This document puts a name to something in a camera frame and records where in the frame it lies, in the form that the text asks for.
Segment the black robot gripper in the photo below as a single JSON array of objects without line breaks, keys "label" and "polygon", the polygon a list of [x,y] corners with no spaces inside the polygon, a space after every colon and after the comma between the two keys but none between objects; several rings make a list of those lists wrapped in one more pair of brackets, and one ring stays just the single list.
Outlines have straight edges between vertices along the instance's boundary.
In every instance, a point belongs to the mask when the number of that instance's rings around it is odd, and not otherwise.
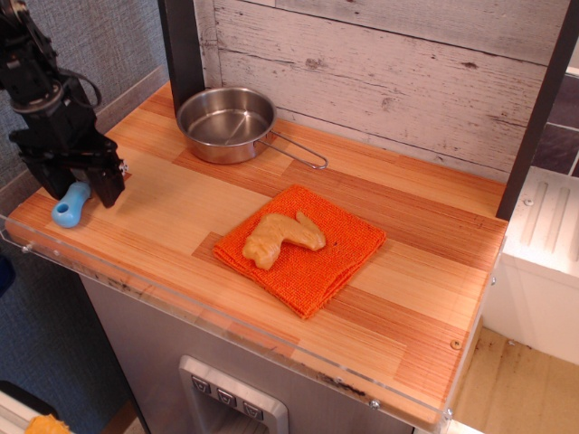
[{"label": "black robot gripper", "polygon": [[72,184],[71,170],[85,171],[91,188],[106,208],[125,190],[124,160],[117,145],[96,128],[91,106],[71,97],[49,102],[12,104],[26,129],[12,132],[29,171],[54,199],[61,200]]}]

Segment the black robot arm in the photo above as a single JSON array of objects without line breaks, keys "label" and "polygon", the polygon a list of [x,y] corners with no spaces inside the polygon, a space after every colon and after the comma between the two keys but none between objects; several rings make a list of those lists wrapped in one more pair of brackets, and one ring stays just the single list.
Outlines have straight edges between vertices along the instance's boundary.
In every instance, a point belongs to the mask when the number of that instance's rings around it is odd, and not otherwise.
[{"label": "black robot arm", "polygon": [[1,88],[26,127],[10,133],[28,170],[55,199],[77,182],[88,183],[112,207],[125,189],[125,162],[114,141],[96,128],[98,90],[91,101],[88,79],[57,64],[52,41],[23,1],[1,3]]}]

